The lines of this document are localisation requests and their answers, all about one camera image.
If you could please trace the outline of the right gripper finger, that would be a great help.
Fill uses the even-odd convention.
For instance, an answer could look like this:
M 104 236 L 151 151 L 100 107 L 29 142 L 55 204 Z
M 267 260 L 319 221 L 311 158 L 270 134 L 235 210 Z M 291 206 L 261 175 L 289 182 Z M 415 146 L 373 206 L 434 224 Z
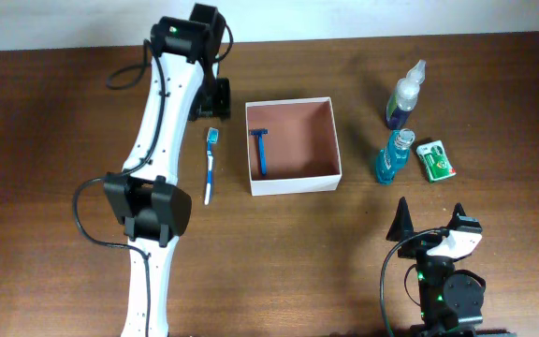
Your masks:
M 460 203 L 457 203 L 454 207 L 451 220 L 449 222 L 450 228 L 462 227 L 466 222 L 466 213 Z
M 386 234 L 386 239 L 389 242 L 401 242 L 414 234 L 414 226 L 406 198 L 401 197 L 394 220 Z

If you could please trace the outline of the blue white toothbrush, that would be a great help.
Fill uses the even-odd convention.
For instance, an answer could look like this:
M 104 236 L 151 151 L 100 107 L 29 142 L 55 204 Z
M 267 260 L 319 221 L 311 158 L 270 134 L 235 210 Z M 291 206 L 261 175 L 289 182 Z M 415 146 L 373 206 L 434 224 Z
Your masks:
M 207 150 L 206 150 L 207 181 L 206 181 L 205 196 L 204 196 L 205 205 L 209 205 L 211 201 L 212 171 L 213 171 L 213 162 L 214 162 L 212 146 L 217 143 L 218 139 L 219 139 L 219 130 L 214 127 L 210 127 L 208 130 L 208 135 L 207 135 Z

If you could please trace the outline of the blue disposable razor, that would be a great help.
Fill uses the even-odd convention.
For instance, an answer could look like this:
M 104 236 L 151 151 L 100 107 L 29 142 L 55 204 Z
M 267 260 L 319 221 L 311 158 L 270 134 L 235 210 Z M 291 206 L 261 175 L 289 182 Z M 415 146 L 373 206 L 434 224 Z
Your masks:
M 265 144 L 263 137 L 269 133 L 267 128 L 258 128 L 258 129 L 252 129 L 249 131 L 249 134 L 251 136 L 256 137 L 257 139 L 257 147 L 258 147 L 258 156 L 259 156 L 259 168 L 260 172 L 263 176 L 267 175 L 267 162 L 266 162 L 266 156 L 265 156 Z

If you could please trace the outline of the blue mouthwash bottle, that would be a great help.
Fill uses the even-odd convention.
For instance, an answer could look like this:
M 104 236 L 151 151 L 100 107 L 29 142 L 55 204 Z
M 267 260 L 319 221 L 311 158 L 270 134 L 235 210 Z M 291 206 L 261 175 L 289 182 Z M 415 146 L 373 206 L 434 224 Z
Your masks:
M 393 130 L 386 147 L 376 158 L 375 173 L 377 182 L 391 184 L 396 173 L 402 169 L 411 155 L 411 147 L 415 142 L 415 133 L 408 128 Z

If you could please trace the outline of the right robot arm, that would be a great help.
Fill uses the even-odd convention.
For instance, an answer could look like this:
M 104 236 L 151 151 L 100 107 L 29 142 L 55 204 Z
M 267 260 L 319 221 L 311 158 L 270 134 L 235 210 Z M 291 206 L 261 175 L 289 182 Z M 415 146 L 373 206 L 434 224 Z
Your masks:
M 479 221 L 456 204 L 449 223 L 422 231 L 414 230 L 405 198 L 400 198 L 395 218 L 386 234 L 395 245 L 387 253 L 380 272 L 379 303 L 386 332 L 392 336 L 386 313 L 386 269 L 393 256 L 412 259 L 416 272 L 422 323 L 410 328 L 414 336 L 510 336 L 507 330 L 479 330 L 484 321 L 481 309 L 486 280 L 476 273 L 455 267 L 470 256 L 482 240 Z

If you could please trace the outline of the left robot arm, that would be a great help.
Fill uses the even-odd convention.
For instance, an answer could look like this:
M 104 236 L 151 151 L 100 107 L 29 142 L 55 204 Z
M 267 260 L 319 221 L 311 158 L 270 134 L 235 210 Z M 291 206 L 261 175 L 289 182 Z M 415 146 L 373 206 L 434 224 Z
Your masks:
M 124 228 L 130 255 L 124 336 L 166 336 L 171 262 L 189 223 L 192 199 L 178 183 L 186 125 L 230 116 L 229 80 L 219 75 L 230 32 L 217 7 L 196 4 L 186 20 L 163 17 L 146 43 L 151 86 L 135 144 L 104 193 Z

